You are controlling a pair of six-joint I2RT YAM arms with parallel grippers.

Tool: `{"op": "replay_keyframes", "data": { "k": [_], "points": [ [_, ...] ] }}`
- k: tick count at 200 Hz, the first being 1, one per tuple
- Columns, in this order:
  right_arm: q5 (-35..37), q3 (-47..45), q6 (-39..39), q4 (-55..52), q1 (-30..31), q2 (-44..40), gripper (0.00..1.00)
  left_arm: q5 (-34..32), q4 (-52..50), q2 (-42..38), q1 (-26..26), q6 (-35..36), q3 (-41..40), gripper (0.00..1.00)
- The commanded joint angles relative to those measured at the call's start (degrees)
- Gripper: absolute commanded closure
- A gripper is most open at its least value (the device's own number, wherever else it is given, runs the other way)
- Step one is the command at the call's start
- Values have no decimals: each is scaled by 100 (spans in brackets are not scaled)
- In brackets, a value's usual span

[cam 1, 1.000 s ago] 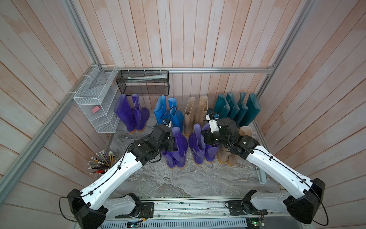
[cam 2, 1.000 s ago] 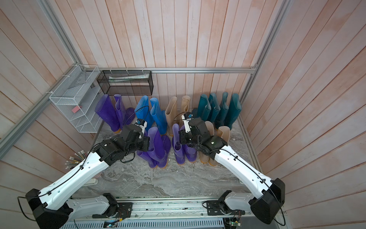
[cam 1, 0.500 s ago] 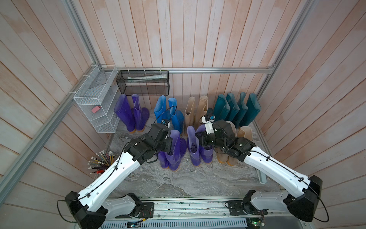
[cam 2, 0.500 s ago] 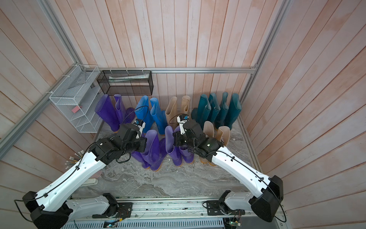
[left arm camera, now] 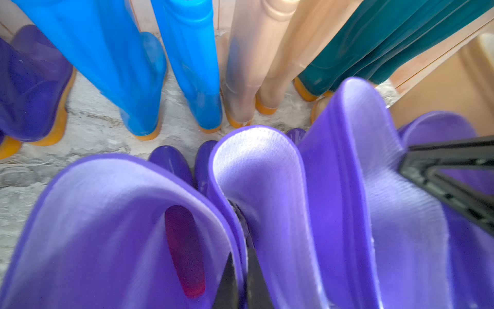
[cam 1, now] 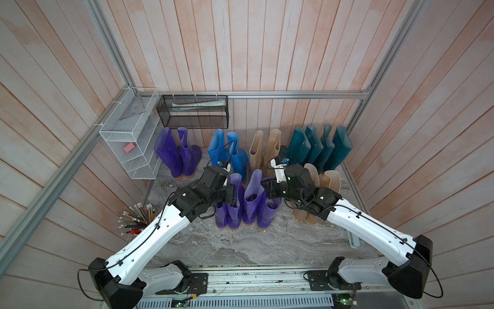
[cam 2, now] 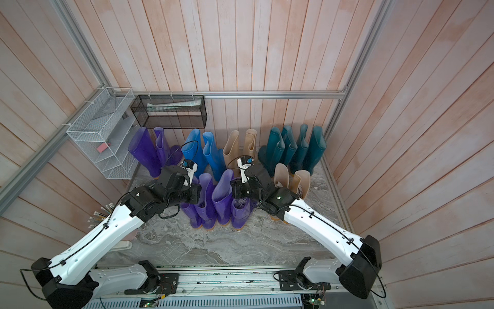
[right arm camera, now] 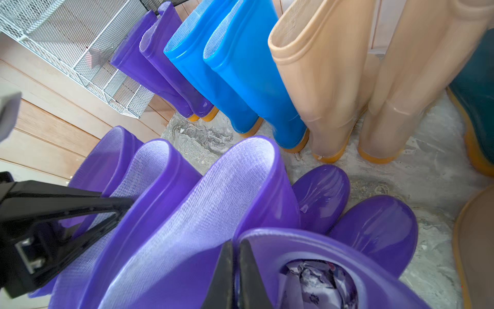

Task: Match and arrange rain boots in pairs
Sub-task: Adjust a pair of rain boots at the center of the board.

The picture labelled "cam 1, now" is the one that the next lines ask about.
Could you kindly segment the large blue boot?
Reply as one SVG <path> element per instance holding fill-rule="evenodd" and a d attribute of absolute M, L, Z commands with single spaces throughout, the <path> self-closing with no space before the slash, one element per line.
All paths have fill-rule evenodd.
<path fill-rule="evenodd" d="M 248 155 L 239 146 L 239 135 L 236 132 L 227 133 L 230 162 L 235 173 L 239 173 L 245 181 L 248 173 Z"/>

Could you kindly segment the lilac purple boot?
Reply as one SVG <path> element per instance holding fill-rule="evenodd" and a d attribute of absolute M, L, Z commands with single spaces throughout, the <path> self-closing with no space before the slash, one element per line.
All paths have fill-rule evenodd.
<path fill-rule="evenodd" d="M 261 185 L 262 178 L 262 170 L 256 169 L 252 173 L 250 182 L 244 192 L 243 222 L 245 225 L 253 225 L 257 216 L 257 208 L 266 195 L 265 188 Z"/>
<path fill-rule="evenodd" d="M 228 207 L 224 203 L 218 203 L 215 210 L 216 226 L 223 229 L 228 225 Z"/>

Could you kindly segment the small blue boot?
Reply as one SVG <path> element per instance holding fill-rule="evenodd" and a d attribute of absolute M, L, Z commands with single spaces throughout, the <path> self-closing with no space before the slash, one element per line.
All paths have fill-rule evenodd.
<path fill-rule="evenodd" d="M 217 166 L 220 160 L 227 161 L 231 164 L 230 144 L 225 142 L 225 132 L 223 129 L 217 129 L 212 135 L 208 146 L 210 163 Z"/>

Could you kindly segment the large purple boot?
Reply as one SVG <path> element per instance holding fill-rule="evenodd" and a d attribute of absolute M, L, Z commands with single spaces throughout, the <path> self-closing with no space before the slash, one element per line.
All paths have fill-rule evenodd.
<path fill-rule="evenodd" d="M 264 193 L 257 209 L 257 225 L 260 229 L 267 229 L 280 209 L 282 198 L 271 197 L 275 184 L 275 177 L 267 177 L 261 181 Z"/>

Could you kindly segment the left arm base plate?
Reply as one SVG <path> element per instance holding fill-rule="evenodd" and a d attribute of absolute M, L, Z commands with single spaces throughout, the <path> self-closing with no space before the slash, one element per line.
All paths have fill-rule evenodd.
<path fill-rule="evenodd" d="M 207 293 L 208 274 L 207 273 L 192 273 L 186 275 L 172 290 L 172 294 L 193 294 L 201 295 Z"/>

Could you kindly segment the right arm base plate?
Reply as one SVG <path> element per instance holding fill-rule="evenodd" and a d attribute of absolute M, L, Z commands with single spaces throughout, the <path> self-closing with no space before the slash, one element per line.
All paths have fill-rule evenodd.
<path fill-rule="evenodd" d="M 311 291 L 361 290 L 360 282 L 350 283 L 339 273 L 330 270 L 310 270 L 305 272 L 303 277 L 310 284 Z"/>

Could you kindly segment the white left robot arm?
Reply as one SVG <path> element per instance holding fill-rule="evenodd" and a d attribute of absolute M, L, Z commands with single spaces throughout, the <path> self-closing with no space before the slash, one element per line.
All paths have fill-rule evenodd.
<path fill-rule="evenodd" d="M 159 215 L 116 254 L 97 258 L 87 268 L 96 290 L 109 308 L 134 308 L 142 297 L 162 291 L 187 293 L 190 271 L 180 261 L 145 270 L 150 260 L 177 233 L 195 219 L 207 219 L 209 208 L 232 202 L 232 166 L 221 160 L 205 168 L 202 176 L 176 189 Z"/>

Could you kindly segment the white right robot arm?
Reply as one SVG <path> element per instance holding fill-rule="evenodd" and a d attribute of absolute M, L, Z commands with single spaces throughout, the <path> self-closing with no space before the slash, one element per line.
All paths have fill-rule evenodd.
<path fill-rule="evenodd" d="M 424 235 L 415 238 L 399 233 L 379 220 L 362 213 L 340 194 L 317 187 L 309 171 L 299 164 L 274 158 L 271 169 L 275 181 L 264 186 L 269 198 L 284 198 L 297 208 L 318 216 L 353 233 L 390 262 L 384 275 L 391 286 L 405 296 L 420 299 L 425 294 L 428 275 L 432 272 L 432 240 Z"/>

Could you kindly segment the large beige boot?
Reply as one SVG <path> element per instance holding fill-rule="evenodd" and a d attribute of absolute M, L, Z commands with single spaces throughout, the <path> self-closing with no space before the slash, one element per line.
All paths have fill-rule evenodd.
<path fill-rule="evenodd" d="M 320 181 L 319 181 L 319 186 L 320 187 L 328 187 L 330 190 L 340 193 L 341 190 L 341 177 L 340 173 L 335 170 L 329 170 L 325 171 L 321 174 Z M 306 218 L 307 222 L 310 224 L 317 224 L 320 222 L 320 218 L 316 217 L 315 215 L 309 214 L 307 215 Z"/>

